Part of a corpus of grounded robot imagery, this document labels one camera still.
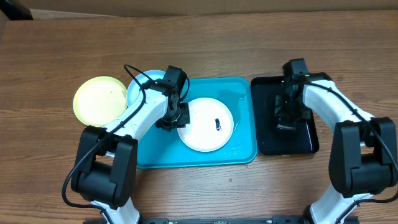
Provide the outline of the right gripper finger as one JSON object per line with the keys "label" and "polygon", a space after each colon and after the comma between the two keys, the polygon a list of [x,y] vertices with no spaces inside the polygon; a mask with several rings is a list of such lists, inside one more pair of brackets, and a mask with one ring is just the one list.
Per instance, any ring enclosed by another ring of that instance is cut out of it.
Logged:
{"label": "right gripper finger", "polygon": [[313,114],[309,108],[299,108],[294,111],[294,123],[306,122],[311,120]]}
{"label": "right gripper finger", "polygon": [[279,126],[286,126],[288,114],[285,110],[285,99],[282,95],[277,95],[275,97],[274,116],[278,120]]}

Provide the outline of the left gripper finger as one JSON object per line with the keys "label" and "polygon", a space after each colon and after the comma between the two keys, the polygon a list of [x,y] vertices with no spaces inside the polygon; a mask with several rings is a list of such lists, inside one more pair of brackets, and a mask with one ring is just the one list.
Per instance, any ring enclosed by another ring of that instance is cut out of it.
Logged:
{"label": "left gripper finger", "polygon": [[178,105],[180,115],[175,121],[176,128],[184,128],[187,124],[190,124],[190,112],[188,103],[180,103]]}
{"label": "left gripper finger", "polygon": [[160,128],[166,131],[171,131],[172,129],[178,128],[176,122],[165,121],[163,119],[159,119],[155,122],[156,128]]}

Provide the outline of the white pink-rimmed plate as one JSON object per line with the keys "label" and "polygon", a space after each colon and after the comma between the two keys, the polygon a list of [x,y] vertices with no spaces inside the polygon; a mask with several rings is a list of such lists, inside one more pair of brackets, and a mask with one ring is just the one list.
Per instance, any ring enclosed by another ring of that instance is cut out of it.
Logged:
{"label": "white pink-rimmed plate", "polygon": [[231,138],[234,119],[230,110],[214,98],[197,98],[188,103],[190,123],[177,129],[183,143],[194,151],[212,152]]}

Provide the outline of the yellow-green plate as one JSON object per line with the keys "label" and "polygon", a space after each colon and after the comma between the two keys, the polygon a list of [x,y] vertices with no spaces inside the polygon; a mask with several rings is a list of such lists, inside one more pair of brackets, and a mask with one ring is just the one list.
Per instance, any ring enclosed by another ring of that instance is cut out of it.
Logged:
{"label": "yellow-green plate", "polygon": [[127,108],[127,89],[117,79],[100,76],[84,82],[73,97],[73,112],[87,126],[102,127]]}

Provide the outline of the green scrubbing sponge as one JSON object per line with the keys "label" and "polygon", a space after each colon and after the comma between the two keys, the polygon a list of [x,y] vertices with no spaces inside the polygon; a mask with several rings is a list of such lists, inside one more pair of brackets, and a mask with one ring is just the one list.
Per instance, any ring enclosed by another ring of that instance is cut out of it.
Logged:
{"label": "green scrubbing sponge", "polygon": [[295,126],[288,126],[288,125],[282,125],[282,124],[278,124],[277,128],[281,129],[281,130],[286,130],[286,131],[295,131],[296,130]]}

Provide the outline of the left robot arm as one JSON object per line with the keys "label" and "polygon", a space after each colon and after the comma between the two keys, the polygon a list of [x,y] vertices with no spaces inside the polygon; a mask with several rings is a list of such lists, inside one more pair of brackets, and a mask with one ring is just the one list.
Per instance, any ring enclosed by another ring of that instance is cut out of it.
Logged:
{"label": "left robot arm", "polygon": [[171,131],[188,124],[185,96],[177,86],[144,88],[121,116],[102,128],[83,130],[64,184],[87,200],[87,208],[100,211],[102,223],[139,222],[131,199],[139,141],[152,126]]}

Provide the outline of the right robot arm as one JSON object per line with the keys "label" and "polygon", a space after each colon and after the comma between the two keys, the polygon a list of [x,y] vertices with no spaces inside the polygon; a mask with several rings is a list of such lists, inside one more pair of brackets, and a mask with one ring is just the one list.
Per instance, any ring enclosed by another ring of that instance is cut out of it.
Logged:
{"label": "right robot arm", "polygon": [[397,185],[396,126],[388,117],[363,111],[337,89],[325,73],[284,75],[284,92],[275,99],[275,116],[292,127],[315,112],[333,132],[328,171],[330,186],[309,205],[301,223],[344,223],[362,203],[391,203],[374,195]]}

